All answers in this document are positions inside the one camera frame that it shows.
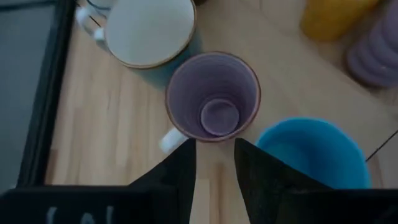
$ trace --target wooden surface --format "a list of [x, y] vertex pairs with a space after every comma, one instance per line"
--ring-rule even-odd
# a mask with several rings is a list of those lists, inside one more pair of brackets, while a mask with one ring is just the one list
[[[395, 131], [397, 121], [340, 69], [295, 34], [279, 29], [259, 10], [266, 4], [272, 5], [271, 0], [209, 0], [198, 8], [205, 50], [236, 54], [259, 77], [261, 108], [241, 136], [254, 142], [264, 128], [281, 119], [314, 116], [337, 124], [369, 156]], [[47, 183], [126, 185], [166, 157], [158, 142], [170, 128], [164, 93], [75, 27]], [[197, 190], [204, 197], [195, 197], [192, 217], [203, 214], [205, 220], [192, 222], [248, 223], [234, 170], [233, 142], [198, 142], [197, 148]], [[210, 211], [197, 210], [206, 203]]]

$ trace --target dark frame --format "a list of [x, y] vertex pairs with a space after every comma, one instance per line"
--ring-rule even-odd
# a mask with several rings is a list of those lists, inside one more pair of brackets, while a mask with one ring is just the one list
[[40, 71], [17, 187], [44, 185], [76, 3], [58, 0]]

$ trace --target white mug handle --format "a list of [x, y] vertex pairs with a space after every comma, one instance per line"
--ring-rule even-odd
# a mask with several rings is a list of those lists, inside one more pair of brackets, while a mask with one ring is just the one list
[[173, 128], [160, 140], [159, 146], [164, 153], [169, 154], [187, 139], [188, 137], [182, 134], [177, 128]]
[[76, 20], [79, 26], [95, 40], [98, 46], [100, 46], [104, 50], [108, 50], [105, 43], [104, 29], [102, 27], [99, 27], [93, 30], [87, 26], [87, 20], [90, 19], [90, 16], [96, 15], [98, 15], [98, 13], [94, 10], [90, 10], [89, 7], [79, 7], [76, 10]]

